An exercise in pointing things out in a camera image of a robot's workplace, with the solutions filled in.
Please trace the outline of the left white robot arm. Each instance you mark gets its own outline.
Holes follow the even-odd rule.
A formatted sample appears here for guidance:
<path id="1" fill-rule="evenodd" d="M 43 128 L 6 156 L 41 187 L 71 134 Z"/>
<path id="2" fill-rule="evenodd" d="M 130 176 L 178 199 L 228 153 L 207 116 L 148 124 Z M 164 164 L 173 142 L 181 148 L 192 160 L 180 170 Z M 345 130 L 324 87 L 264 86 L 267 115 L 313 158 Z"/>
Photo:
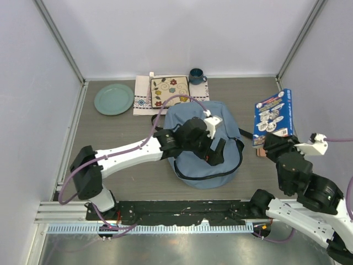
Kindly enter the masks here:
<path id="1" fill-rule="evenodd" d="M 223 163 L 225 139 L 218 141 L 215 150 L 211 148 L 222 122 L 217 116 L 193 117 L 176 130 L 162 129 L 130 145 L 101 151 L 91 146 L 82 148 L 71 167 L 78 198 L 93 203 L 103 219 L 112 220 L 117 215 L 116 202 L 103 185 L 103 179 L 111 174 L 140 163 L 177 158 L 187 151 L 211 166 Z"/>

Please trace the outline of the blue book with plates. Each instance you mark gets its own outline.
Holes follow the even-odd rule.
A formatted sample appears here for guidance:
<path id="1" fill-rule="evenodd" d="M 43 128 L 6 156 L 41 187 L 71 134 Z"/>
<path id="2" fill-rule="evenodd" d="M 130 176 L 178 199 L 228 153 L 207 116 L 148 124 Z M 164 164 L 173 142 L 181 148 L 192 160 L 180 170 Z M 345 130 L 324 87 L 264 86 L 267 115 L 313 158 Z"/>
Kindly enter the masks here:
<path id="1" fill-rule="evenodd" d="M 284 89 L 254 106 L 252 145 L 260 148 L 267 134 L 285 137 L 294 134 L 292 91 Z"/>

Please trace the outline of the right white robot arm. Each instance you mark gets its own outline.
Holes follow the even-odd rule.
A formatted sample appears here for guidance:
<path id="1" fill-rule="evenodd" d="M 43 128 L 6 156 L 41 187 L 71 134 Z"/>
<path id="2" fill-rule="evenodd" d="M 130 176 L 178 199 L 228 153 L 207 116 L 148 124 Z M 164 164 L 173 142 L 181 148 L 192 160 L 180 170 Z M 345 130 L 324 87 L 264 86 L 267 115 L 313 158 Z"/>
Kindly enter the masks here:
<path id="1" fill-rule="evenodd" d="M 330 139 L 312 134 L 308 143 L 295 136 L 266 134 L 263 148 L 276 165 L 279 189 L 287 196 L 297 195 L 297 202 L 317 213 L 323 222 L 291 208 L 269 192 L 258 189 L 249 211 L 255 218 L 264 215 L 300 231 L 325 248 L 330 258 L 340 264 L 352 264 L 352 211 L 349 195 L 330 179 L 313 172 L 306 155 L 324 155 Z"/>

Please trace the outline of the blue student backpack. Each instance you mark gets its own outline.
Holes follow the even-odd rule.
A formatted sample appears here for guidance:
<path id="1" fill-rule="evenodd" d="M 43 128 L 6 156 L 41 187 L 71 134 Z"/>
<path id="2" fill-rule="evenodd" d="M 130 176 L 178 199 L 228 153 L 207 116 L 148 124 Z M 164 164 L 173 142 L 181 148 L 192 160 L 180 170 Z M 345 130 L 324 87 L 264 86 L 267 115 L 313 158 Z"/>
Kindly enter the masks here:
<path id="1" fill-rule="evenodd" d="M 204 123 L 204 109 L 222 121 L 213 138 Z M 176 157 L 168 159 L 173 171 L 185 184 L 197 189 L 211 189 L 232 181 L 243 161 L 242 137 L 250 133 L 238 127 L 223 102 L 183 103 L 170 107 L 163 127 L 175 139 Z"/>

